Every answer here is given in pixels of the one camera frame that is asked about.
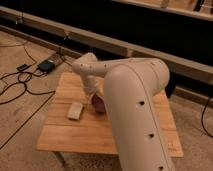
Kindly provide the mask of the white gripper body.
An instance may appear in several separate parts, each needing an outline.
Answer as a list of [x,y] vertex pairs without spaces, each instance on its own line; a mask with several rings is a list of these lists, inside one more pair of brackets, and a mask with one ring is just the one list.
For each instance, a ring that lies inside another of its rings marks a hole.
[[102,88],[99,86],[99,82],[95,76],[82,76],[81,80],[83,83],[83,89],[87,96],[96,94],[100,98],[103,97]]

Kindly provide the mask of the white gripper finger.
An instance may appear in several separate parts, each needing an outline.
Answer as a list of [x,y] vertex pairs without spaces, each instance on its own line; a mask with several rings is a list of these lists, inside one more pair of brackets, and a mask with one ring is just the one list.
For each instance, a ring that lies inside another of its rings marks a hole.
[[95,97],[96,97],[95,94],[90,95],[89,100],[88,100],[88,104],[91,104],[91,105],[94,104],[95,103]]

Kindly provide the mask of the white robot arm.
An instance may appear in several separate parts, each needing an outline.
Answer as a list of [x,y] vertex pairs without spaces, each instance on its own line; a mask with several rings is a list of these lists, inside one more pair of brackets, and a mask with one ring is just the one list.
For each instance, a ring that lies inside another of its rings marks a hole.
[[169,81],[167,65],[157,58],[99,61],[87,53],[72,64],[84,90],[98,90],[104,79],[104,104],[122,171],[175,171],[154,108],[153,96]]

